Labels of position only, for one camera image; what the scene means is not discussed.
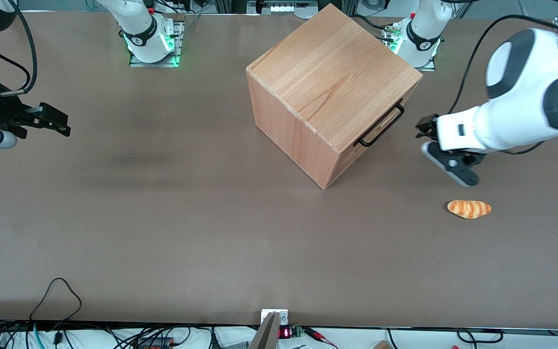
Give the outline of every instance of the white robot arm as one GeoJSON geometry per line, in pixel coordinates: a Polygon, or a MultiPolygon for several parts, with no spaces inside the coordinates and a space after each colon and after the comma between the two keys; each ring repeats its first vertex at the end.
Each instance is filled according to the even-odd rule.
{"type": "MultiPolygon", "coordinates": [[[[177,49],[173,35],[173,20],[160,14],[150,14],[140,0],[99,0],[116,18],[124,33],[128,49],[135,58],[144,63],[161,61],[177,49]]],[[[26,106],[19,95],[29,92],[35,83],[37,60],[31,32],[18,8],[16,0],[0,0],[0,31],[7,29],[16,17],[20,17],[27,32],[33,55],[33,74],[18,90],[11,91],[0,84],[0,149],[13,148],[17,138],[24,139],[24,127],[49,128],[68,137],[68,115],[40,103],[36,108],[26,106]]]]}
{"type": "Polygon", "coordinates": [[[485,74],[489,101],[463,112],[430,115],[422,152],[461,185],[478,184],[471,167],[485,154],[558,136],[558,33],[526,29],[496,49],[485,74]]]}
{"type": "Polygon", "coordinates": [[[176,49],[173,20],[150,14],[141,0],[97,0],[118,21],[128,49],[141,62],[155,63],[176,49]]]}
{"type": "Polygon", "coordinates": [[[446,2],[419,0],[415,16],[400,22],[397,55],[416,68],[425,66],[440,44],[440,35],[452,14],[451,5],[446,2]]]}

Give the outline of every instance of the wooden cube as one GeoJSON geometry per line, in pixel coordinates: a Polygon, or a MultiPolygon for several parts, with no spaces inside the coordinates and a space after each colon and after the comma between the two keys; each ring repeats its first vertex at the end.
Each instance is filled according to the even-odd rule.
{"type": "Polygon", "coordinates": [[[257,127],[326,189],[401,116],[421,73],[328,5],[247,79],[257,127]]]}

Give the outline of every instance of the tabletop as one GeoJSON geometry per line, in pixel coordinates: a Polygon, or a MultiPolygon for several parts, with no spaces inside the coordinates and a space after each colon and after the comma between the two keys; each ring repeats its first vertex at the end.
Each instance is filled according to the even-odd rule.
{"type": "MultiPolygon", "coordinates": [[[[245,74],[303,20],[201,16],[164,69],[129,68],[108,13],[25,16],[38,80],[22,100],[67,113],[72,134],[31,129],[0,150],[0,318],[27,318],[61,276],[82,320],[246,324],[281,307],[307,325],[558,329],[558,138],[489,155],[475,188],[415,138],[489,21],[452,20],[405,115],[320,190],[255,127],[245,74]],[[454,199],[492,213],[459,219],[454,199]]],[[[487,59],[527,26],[491,31],[457,111],[486,100],[487,59]]],[[[0,52],[31,66],[18,21],[0,52]]],[[[0,61],[0,82],[22,77],[0,61]]],[[[58,285],[36,316],[74,308],[58,285]]]]}

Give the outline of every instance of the box handle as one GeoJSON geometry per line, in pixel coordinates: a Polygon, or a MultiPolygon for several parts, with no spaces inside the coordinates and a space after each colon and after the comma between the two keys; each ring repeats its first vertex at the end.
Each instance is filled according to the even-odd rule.
{"type": "Polygon", "coordinates": [[[393,126],[393,124],[403,115],[404,109],[403,106],[400,104],[402,102],[403,98],[400,99],[399,101],[397,101],[397,104],[393,107],[393,108],[397,108],[397,110],[399,110],[399,115],[397,115],[397,117],[390,122],[389,125],[387,125],[387,127],[382,130],[382,132],[380,132],[376,138],[372,139],[371,142],[366,142],[365,138],[370,134],[370,132],[372,130],[374,130],[374,128],[376,128],[376,126],[378,126],[387,115],[389,115],[389,113],[391,113],[393,111],[393,108],[389,109],[389,111],[387,111],[386,113],[384,113],[381,117],[378,118],[378,120],[370,127],[368,128],[365,133],[363,133],[363,135],[361,136],[361,138],[358,139],[358,141],[356,141],[352,146],[357,145],[357,143],[360,143],[362,146],[372,146],[372,144],[374,144],[376,141],[378,141],[378,139],[380,138],[381,135],[385,134],[385,132],[387,132],[387,130],[393,126]]]}

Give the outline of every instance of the red digital display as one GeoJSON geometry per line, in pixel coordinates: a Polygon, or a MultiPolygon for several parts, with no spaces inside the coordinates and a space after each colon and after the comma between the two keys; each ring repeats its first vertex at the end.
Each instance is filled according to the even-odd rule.
{"type": "Polygon", "coordinates": [[[290,329],[290,326],[281,326],[279,328],[279,333],[277,333],[277,338],[279,339],[292,338],[292,330],[290,329]]]}

